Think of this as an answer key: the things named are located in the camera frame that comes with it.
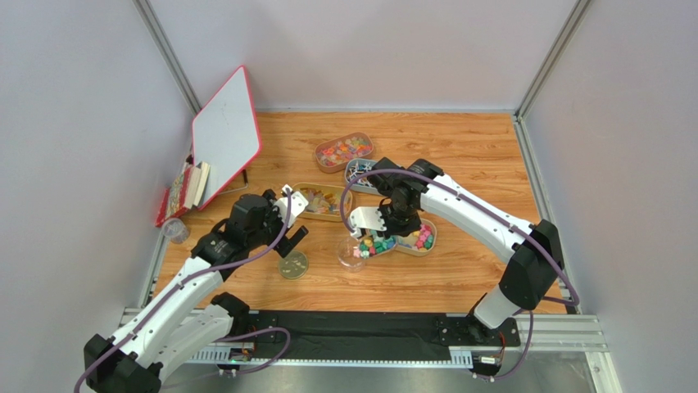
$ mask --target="clear plastic cup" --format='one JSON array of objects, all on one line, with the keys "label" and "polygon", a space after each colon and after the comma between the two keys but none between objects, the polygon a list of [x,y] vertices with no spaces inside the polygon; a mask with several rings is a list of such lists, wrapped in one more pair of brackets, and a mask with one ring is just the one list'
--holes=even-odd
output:
[{"label": "clear plastic cup", "polygon": [[358,272],[366,267],[366,260],[360,256],[355,256],[356,250],[359,250],[361,241],[354,237],[342,239],[337,246],[337,257],[342,267],[350,272]]},{"label": "clear plastic cup", "polygon": [[180,244],[189,238],[189,229],[181,219],[168,219],[162,224],[162,234],[174,244]]}]

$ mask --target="wooden table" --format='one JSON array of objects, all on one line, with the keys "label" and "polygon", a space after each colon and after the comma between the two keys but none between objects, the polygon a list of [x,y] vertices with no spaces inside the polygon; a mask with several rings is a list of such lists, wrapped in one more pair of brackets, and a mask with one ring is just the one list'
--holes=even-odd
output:
[{"label": "wooden table", "polygon": [[[362,131],[374,141],[374,159],[389,157],[408,166],[424,158],[440,166],[461,186],[494,206],[531,222],[539,220],[514,127],[508,115],[403,113],[260,113],[264,144],[248,167],[250,187],[218,196],[204,211],[182,220],[191,230],[181,245],[170,244],[156,292],[181,268],[197,240],[228,217],[243,193],[272,188],[279,194],[288,183],[343,186],[343,174],[320,172],[312,157],[316,145]],[[230,147],[235,154],[235,147]],[[239,187],[236,179],[229,188]],[[356,206],[377,206],[379,197],[355,192]],[[465,313],[500,280],[505,265],[484,245],[446,220],[423,213],[435,223],[438,240],[425,257],[392,252],[370,260],[366,269],[349,273],[338,263],[338,243],[348,236],[341,223],[299,219],[310,234],[297,247],[310,267],[298,280],[282,278],[279,256],[271,252],[236,270],[218,291],[228,291],[253,309],[406,311]],[[560,296],[555,285],[549,296]],[[542,302],[537,312],[563,314],[562,305]]]}]

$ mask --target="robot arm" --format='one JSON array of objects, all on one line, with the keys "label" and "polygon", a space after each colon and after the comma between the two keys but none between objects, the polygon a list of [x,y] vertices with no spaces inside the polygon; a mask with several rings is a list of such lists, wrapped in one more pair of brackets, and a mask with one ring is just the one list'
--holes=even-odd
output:
[{"label": "robot arm", "polygon": [[[557,275],[543,255],[511,229],[515,225],[530,231],[528,235],[541,243],[562,267],[560,239],[555,225],[546,220],[533,225],[508,215],[462,188],[451,176],[426,160],[417,160],[407,171],[430,179],[430,182],[414,178],[404,170],[390,173],[391,170],[381,169],[401,167],[383,158],[372,169],[377,174],[368,176],[378,192],[390,201],[381,201],[377,208],[353,210],[349,217],[354,228],[352,236],[363,236],[370,229],[386,237],[405,236],[419,229],[418,210],[433,213],[478,239],[507,264],[499,284],[471,310],[471,316],[482,324],[478,330],[497,329],[519,309],[536,308]],[[464,199],[474,201],[490,214]]]},{"label": "robot arm", "polygon": [[[288,185],[278,200],[271,190],[261,196],[242,196],[233,205],[230,217],[199,240],[182,269],[143,311],[108,340],[95,335],[87,343],[85,368],[100,359],[114,343],[134,334],[88,375],[88,386],[98,393],[159,391],[161,382],[203,346],[229,334],[244,333],[249,307],[228,293],[214,297],[197,318],[181,323],[236,268],[209,269],[245,260],[250,251],[271,245],[284,228],[292,227],[307,205],[306,198]],[[307,233],[301,227],[291,238],[281,237],[274,249],[284,257]],[[192,275],[196,277],[185,280]]]}]

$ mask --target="white wall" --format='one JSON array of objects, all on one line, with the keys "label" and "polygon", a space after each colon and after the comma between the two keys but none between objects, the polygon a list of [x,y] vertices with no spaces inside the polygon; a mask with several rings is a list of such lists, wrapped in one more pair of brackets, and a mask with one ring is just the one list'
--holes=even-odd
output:
[{"label": "white wall", "polygon": [[513,110],[574,0],[152,0],[202,103],[241,64],[257,108]]},{"label": "white wall", "polygon": [[628,392],[696,391],[698,2],[594,2],[526,124]]},{"label": "white wall", "polygon": [[134,304],[190,118],[131,1],[0,3],[0,391],[72,391]]}]

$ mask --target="gray floor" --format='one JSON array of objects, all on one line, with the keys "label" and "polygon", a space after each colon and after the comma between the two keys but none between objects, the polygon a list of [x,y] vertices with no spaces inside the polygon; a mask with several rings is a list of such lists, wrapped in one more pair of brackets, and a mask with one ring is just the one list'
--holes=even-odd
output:
[{"label": "gray floor", "polygon": [[[516,355],[505,358],[505,369]],[[185,381],[215,371],[215,366],[185,364],[166,384]],[[235,379],[212,377],[167,390],[171,393],[373,393],[482,391],[511,392],[594,392],[584,354],[530,354],[511,378],[493,384],[473,380],[465,370],[433,368],[339,368],[274,366]]]}]

